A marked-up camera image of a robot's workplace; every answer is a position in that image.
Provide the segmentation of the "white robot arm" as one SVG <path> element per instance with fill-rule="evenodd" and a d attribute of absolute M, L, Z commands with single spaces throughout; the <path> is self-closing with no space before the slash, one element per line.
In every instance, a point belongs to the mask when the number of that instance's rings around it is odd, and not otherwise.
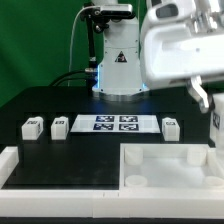
<path fill-rule="evenodd" d="M 215 108 L 203 85 L 224 80 L 224 0 L 146 0 L 143 21 L 129 3 L 91 1 L 104 36 L 95 95 L 128 99 L 185 86 L 202 112 Z"/>

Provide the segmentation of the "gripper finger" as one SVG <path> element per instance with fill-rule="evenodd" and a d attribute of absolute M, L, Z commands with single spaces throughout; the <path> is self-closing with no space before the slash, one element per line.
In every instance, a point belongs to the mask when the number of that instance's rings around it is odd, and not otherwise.
<path fill-rule="evenodd" d="M 202 80 L 200 76 L 191 77 L 187 81 L 187 90 L 191 97 L 199 104 L 200 111 L 207 113 L 209 111 L 208 95 L 202 88 Z"/>

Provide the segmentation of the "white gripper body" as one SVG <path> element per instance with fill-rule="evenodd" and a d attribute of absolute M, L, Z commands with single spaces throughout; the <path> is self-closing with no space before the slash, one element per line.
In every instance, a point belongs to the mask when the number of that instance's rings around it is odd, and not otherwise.
<path fill-rule="evenodd" d="M 176 23 L 149 29 L 141 44 L 141 75 L 150 89 L 183 86 L 196 76 L 224 80 L 224 33 L 193 34 Z"/>

